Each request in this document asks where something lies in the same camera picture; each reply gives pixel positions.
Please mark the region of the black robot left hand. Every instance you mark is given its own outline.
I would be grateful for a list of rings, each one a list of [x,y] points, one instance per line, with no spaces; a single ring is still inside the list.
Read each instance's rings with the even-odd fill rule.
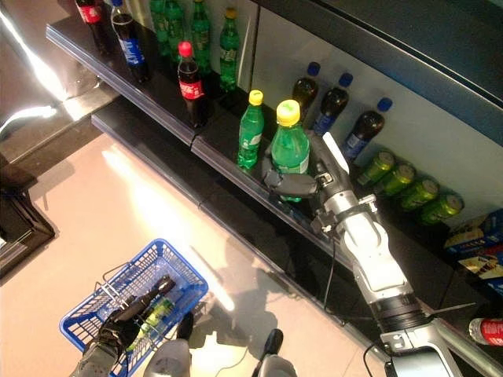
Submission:
[[[114,351],[116,356],[120,357],[138,337],[140,325],[136,309],[135,304],[130,304],[125,309],[112,312],[99,328],[94,341]]]

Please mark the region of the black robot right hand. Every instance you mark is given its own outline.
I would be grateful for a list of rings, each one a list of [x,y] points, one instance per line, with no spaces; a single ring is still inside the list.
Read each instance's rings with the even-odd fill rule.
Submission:
[[[266,187],[279,196],[300,198],[314,197],[319,192],[330,198],[339,192],[351,191],[349,166],[334,137],[329,132],[320,136],[314,131],[308,131],[307,136],[314,167],[321,167],[321,171],[314,176],[281,173],[273,164],[272,145],[269,145],[261,162]]]

